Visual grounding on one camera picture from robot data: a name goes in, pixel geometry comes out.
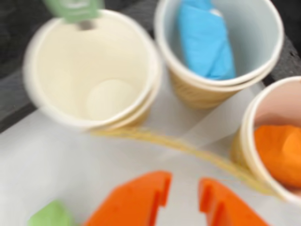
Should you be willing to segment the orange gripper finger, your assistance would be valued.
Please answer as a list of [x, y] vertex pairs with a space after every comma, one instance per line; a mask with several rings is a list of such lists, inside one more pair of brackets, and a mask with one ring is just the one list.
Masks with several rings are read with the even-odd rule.
[[198, 185], [199, 211], [208, 226], [267, 226], [268, 224], [229, 188], [212, 178]]
[[114, 188], [85, 226], [153, 226], [166, 206], [172, 174], [154, 171]]

